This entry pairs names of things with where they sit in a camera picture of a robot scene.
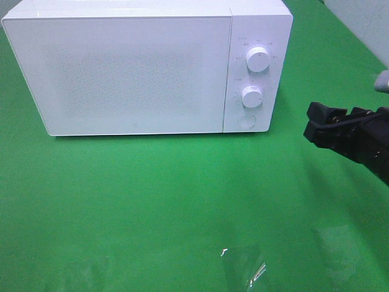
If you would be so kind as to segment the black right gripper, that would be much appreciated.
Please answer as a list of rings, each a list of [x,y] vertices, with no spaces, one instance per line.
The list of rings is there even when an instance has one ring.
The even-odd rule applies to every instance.
[[[377,92],[389,92],[389,70],[382,71],[374,82]],[[364,165],[388,184],[388,108],[377,111],[354,107],[331,108],[311,102],[304,137],[319,148],[328,148]]]

